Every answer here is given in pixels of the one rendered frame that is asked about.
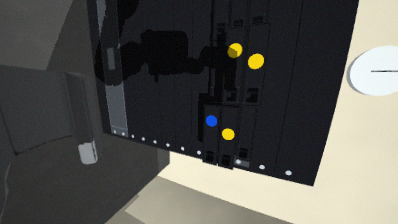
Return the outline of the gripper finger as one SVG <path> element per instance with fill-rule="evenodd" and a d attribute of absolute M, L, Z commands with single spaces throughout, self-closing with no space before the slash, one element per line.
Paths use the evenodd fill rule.
<path fill-rule="evenodd" d="M 77 139 L 84 164 L 104 152 L 92 77 L 0 64 L 0 216 L 12 160 L 66 137 Z"/>

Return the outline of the black server rack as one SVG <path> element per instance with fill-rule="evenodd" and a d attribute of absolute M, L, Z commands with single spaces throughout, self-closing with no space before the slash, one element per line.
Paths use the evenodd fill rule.
<path fill-rule="evenodd" d="M 103 133 L 313 187 L 358 5 L 87 0 Z"/>

